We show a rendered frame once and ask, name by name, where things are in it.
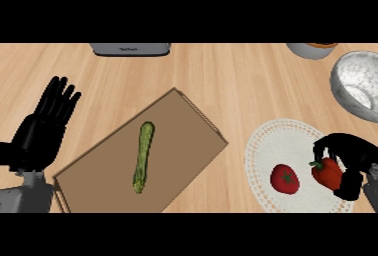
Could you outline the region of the white round placemat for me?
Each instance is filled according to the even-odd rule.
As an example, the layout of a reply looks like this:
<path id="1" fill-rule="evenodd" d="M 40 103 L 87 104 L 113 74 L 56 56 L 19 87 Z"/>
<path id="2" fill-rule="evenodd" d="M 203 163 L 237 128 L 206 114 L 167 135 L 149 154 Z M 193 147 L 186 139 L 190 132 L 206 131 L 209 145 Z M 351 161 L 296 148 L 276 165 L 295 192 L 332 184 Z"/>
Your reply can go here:
<path id="1" fill-rule="evenodd" d="M 333 196 L 311 176 L 313 143 L 322 132 L 301 121 L 274 119 L 252 132 L 245 149 L 245 173 L 251 191 L 265 212 L 350 213 L 354 203 Z M 277 164 L 288 165 L 299 187 L 288 195 L 270 185 Z"/>

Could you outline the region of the white marbled bowl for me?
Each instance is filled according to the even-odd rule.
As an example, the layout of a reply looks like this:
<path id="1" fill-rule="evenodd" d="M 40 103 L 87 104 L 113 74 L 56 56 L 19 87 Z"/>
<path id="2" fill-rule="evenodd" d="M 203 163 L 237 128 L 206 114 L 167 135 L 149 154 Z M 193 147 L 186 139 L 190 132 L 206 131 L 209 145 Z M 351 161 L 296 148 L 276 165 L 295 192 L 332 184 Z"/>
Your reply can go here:
<path id="1" fill-rule="evenodd" d="M 341 107 L 360 119 L 378 123 L 378 53 L 345 53 L 333 64 L 329 83 Z"/>

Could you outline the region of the red tomato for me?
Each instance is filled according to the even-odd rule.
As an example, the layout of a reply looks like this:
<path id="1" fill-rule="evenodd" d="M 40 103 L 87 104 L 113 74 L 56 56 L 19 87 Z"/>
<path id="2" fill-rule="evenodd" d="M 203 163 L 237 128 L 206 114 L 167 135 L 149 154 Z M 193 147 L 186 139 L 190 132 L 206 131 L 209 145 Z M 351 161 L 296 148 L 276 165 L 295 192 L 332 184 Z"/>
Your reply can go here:
<path id="1" fill-rule="evenodd" d="M 285 164 L 277 164 L 270 174 L 270 185 L 273 189 L 288 195 L 296 193 L 299 181 L 292 168 Z"/>

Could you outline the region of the grey appliance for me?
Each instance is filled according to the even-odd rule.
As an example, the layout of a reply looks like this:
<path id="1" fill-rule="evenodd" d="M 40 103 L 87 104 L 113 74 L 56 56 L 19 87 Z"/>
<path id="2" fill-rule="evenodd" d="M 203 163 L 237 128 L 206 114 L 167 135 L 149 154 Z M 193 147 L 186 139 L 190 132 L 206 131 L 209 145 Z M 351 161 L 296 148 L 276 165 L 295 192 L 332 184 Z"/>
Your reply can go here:
<path id="1" fill-rule="evenodd" d="M 165 56 L 169 53 L 169 43 L 91 43 L 97 56 L 127 57 Z"/>

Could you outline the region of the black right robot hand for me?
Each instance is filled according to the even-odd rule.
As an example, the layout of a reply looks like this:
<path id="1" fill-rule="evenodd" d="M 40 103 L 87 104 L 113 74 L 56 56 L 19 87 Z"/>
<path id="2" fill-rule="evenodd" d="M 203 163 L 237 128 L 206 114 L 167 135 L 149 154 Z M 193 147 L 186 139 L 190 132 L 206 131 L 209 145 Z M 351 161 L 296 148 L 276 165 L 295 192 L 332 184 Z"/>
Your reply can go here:
<path id="1" fill-rule="evenodd" d="M 330 133 L 314 142 L 314 161 L 323 158 L 323 151 L 333 161 L 341 160 L 345 171 L 339 188 L 333 195 L 342 200 L 356 201 L 364 173 L 372 181 L 378 181 L 378 146 L 360 137 L 345 133 Z"/>

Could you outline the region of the red bell pepper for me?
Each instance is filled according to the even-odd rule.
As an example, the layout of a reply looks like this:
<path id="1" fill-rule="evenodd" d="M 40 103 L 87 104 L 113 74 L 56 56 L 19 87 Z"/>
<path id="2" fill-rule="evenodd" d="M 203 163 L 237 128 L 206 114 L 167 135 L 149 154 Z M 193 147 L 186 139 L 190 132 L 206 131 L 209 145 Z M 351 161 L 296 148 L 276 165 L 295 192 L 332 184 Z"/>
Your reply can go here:
<path id="1" fill-rule="evenodd" d="M 336 162 L 330 158 L 323 158 L 320 162 L 310 162 L 311 176 L 317 183 L 330 190 L 336 190 L 341 184 L 342 171 Z"/>

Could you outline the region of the brown cutting board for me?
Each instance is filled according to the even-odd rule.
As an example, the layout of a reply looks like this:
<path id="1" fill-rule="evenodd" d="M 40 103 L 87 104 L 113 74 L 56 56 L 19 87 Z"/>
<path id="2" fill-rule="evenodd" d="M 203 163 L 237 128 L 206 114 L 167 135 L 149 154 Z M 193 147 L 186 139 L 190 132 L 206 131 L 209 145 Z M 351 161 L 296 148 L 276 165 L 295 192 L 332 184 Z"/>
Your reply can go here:
<path id="1" fill-rule="evenodd" d="M 155 125 L 141 192 L 133 191 L 138 130 Z M 227 141 L 200 110 L 175 89 L 56 173 L 54 187 L 65 213 L 162 211 Z"/>

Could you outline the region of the white cup with orange contents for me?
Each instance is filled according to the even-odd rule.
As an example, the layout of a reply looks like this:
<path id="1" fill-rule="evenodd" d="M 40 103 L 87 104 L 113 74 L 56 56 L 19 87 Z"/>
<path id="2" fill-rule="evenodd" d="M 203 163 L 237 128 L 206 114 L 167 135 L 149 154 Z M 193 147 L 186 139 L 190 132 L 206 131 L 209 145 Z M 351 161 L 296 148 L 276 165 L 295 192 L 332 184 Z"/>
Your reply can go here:
<path id="1" fill-rule="evenodd" d="M 288 43 L 286 44 L 292 53 L 304 59 L 319 60 L 323 59 L 333 48 L 338 46 L 336 43 Z"/>

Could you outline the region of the green asparagus spear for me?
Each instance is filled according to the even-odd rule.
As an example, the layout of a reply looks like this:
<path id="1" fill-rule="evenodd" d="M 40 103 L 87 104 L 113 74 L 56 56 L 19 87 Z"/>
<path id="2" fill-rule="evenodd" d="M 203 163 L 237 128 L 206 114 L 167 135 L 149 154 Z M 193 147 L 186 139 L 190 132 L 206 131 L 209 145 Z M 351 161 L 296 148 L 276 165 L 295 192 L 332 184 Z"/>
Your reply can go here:
<path id="1" fill-rule="evenodd" d="M 147 157 L 149 157 L 149 149 L 152 145 L 153 133 L 155 133 L 155 125 L 150 121 L 146 121 L 140 126 L 137 162 L 136 162 L 136 170 L 133 174 L 133 190 L 137 194 L 141 193 L 144 184 L 146 184 Z"/>

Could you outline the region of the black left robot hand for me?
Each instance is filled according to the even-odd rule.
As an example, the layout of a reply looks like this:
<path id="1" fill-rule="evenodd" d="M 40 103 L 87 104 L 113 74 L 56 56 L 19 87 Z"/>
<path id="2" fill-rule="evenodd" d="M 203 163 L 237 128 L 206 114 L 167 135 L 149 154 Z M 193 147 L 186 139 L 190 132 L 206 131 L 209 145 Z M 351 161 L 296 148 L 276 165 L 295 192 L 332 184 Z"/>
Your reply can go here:
<path id="1" fill-rule="evenodd" d="M 54 76 L 44 89 L 34 112 L 23 118 L 10 142 L 0 142 L 0 166 L 10 172 L 41 172 L 53 163 L 66 124 L 81 93 Z"/>

